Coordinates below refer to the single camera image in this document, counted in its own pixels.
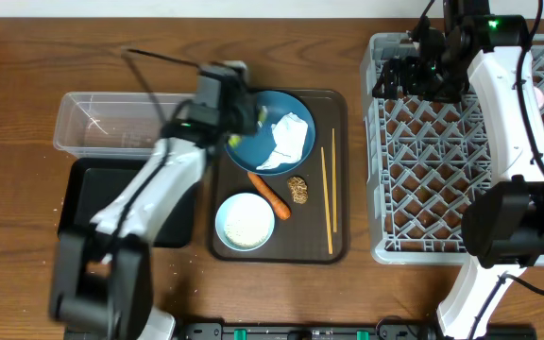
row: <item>clear plastic container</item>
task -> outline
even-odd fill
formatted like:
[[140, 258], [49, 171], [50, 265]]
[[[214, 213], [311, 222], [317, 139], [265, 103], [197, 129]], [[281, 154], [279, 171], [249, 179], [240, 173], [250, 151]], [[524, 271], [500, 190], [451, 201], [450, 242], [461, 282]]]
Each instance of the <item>clear plastic container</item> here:
[[[155, 93], [168, 119], [193, 94]], [[148, 93], [67, 93], [62, 98], [54, 147], [77, 158], [145, 160], [161, 122]]]

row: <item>wooden table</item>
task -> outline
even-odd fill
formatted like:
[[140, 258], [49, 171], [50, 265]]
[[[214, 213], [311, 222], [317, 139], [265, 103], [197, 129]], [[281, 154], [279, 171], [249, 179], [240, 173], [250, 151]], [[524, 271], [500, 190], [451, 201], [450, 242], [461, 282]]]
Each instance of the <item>wooden table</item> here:
[[[423, 319], [433, 313], [459, 268], [377, 264], [366, 222], [358, 66], [374, 33], [415, 23], [0, 19], [0, 339], [61, 339], [62, 326], [48, 319], [46, 306], [61, 201], [75, 159], [52, 147], [54, 124], [67, 92], [142, 91], [119, 59], [127, 45], [191, 60], [244, 60], [255, 86], [334, 89], [349, 109], [346, 258], [330, 266], [217, 261], [205, 248], [205, 180], [192, 243], [154, 252], [158, 306], [179, 317], [231, 323], [374, 324], [386, 315]], [[149, 59], [141, 67], [155, 91], [196, 89], [194, 70]], [[524, 278], [544, 288], [544, 268], [532, 268]], [[492, 321], [532, 322], [544, 339], [544, 297], [514, 286]]]

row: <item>white wall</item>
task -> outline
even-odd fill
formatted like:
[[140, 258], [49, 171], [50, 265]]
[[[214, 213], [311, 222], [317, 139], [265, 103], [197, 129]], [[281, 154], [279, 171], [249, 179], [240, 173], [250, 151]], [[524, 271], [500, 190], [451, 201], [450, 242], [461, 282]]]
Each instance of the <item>white wall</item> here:
[[[417, 17], [428, 0], [0, 0], [0, 17]], [[490, 0], [495, 14], [533, 18], [536, 0]], [[432, 17], [441, 17], [442, 0]]]

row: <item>walnut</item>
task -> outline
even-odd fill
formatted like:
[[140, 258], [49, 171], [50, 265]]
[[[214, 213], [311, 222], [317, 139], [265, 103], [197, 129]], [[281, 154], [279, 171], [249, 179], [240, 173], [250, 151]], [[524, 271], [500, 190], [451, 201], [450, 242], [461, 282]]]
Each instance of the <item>walnut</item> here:
[[294, 202], [303, 204], [308, 200], [308, 185], [303, 178], [293, 176], [287, 180], [287, 184]]

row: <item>white cloth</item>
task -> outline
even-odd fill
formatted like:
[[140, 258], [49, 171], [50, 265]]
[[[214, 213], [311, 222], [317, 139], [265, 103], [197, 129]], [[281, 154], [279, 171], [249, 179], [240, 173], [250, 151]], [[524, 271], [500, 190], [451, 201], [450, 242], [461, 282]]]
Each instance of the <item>white cloth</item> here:
[[296, 114], [288, 113], [272, 126], [272, 136], [276, 147], [257, 170], [275, 169], [283, 163], [296, 163], [301, 160], [303, 144], [306, 141], [308, 124]]

